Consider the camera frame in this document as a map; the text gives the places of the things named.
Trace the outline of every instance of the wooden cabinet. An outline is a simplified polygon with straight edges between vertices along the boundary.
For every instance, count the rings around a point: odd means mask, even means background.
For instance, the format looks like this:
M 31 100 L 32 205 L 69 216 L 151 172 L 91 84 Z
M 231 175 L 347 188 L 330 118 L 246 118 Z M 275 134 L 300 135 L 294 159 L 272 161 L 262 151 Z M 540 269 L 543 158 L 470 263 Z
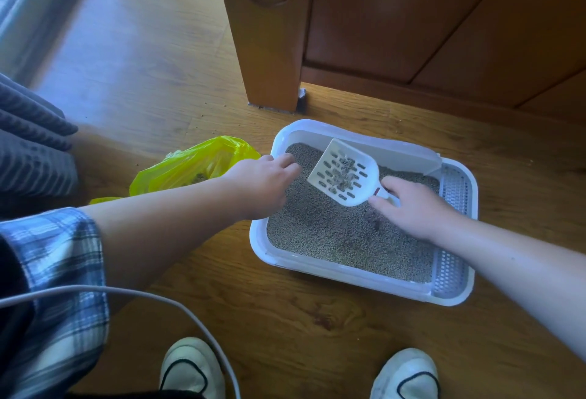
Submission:
M 586 0 L 224 0 L 251 103 L 300 80 L 483 121 L 586 123 Z

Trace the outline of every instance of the forearm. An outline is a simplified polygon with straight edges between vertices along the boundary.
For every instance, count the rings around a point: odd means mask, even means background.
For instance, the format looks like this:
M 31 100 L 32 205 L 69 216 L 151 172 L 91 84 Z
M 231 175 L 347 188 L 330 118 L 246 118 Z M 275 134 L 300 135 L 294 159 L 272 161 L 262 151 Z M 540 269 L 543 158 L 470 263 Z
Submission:
M 434 242 L 461 256 L 586 360 L 586 256 L 463 216 Z
M 109 285 L 143 289 L 174 262 L 241 219 L 222 179 L 81 208 L 96 222 Z

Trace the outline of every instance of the litter box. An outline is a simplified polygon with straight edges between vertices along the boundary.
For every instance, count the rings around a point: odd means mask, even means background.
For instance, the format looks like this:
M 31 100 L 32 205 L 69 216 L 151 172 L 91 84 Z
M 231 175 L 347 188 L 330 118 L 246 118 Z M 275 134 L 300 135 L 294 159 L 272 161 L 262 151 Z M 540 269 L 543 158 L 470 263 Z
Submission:
M 277 134 L 271 154 L 278 156 L 294 143 L 305 143 L 324 151 L 332 138 L 364 151 L 380 166 L 435 177 L 440 181 L 440 196 L 465 216 L 478 218 L 478 185 L 472 173 L 458 161 L 443 158 L 418 144 L 369 137 L 318 121 L 299 120 Z M 458 305 L 472 292 L 474 270 L 460 257 L 440 248 L 433 251 L 431 281 L 408 282 L 278 249 L 268 240 L 267 224 L 268 218 L 252 222 L 250 244 L 260 260 L 269 265 L 445 307 Z

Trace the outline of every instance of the white cable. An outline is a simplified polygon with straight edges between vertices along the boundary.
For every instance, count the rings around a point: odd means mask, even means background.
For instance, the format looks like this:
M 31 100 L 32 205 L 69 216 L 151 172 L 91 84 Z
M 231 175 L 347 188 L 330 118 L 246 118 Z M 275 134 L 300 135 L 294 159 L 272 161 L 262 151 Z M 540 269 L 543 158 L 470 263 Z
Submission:
M 156 294 L 151 294 L 150 292 L 135 291 L 133 289 L 125 288 L 114 288 L 112 286 L 66 285 L 0 299 L 0 308 L 12 307 L 13 305 L 17 305 L 19 303 L 31 302 L 34 299 L 55 296 L 58 294 L 67 294 L 71 292 L 108 292 L 111 294 L 124 294 L 128 296 L 146 297 L 147 299 L 158 300 L 160 302 L 168 303 L 170 305 L 182 309 L 183 312 L 186 313 L 191 318 L 191 320 L 193 320 L 197 324 L 198 327 L 200 327 L 201 331 L 203 331 L 203 333 L 208 338 L 209 342 L 214 347 L 214 350 L 216 350 L 216 353 L 220 356 L 222 365 L 224 366 L 224 368 L 228 372 L 228 375 L 230 375 L 230 379 L 232 380 L 234 395 L 236 396 L 236 399 L 240 399 L 240 387 L 238 386 L 238 380 L 236 379 L 234 370 L 232 369 L 232 366 L 230 365 L 228 358 L 224 354 L 222 347 L 220 347 L 220 344 L 216 341 L 214 336 L 212 336 L 212 334 L 209 332 L 206 326 L 197 318 L 197 316 L 194 313 L 192 313 L 189 309 L 187 309 L 185 305 L 175 300 L 167 299 L 163 296 L 157 296 Z

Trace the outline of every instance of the plaid shirt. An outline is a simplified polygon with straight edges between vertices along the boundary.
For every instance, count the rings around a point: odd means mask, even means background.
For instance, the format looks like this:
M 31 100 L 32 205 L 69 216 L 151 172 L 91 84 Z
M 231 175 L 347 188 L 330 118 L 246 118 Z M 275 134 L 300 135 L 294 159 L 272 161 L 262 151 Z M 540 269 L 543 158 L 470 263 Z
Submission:
M 80 210 L 65 208 L 5 221 L 0 223 L 0 240 L 20 263 L 29 291 L 105 285 L 99 232 Z M 22 343 L 0 373 L 1 397 L 62 397 L 96 365 L 106 342 L 105 293 L 47 297 L 32 306 L 34 316 Z

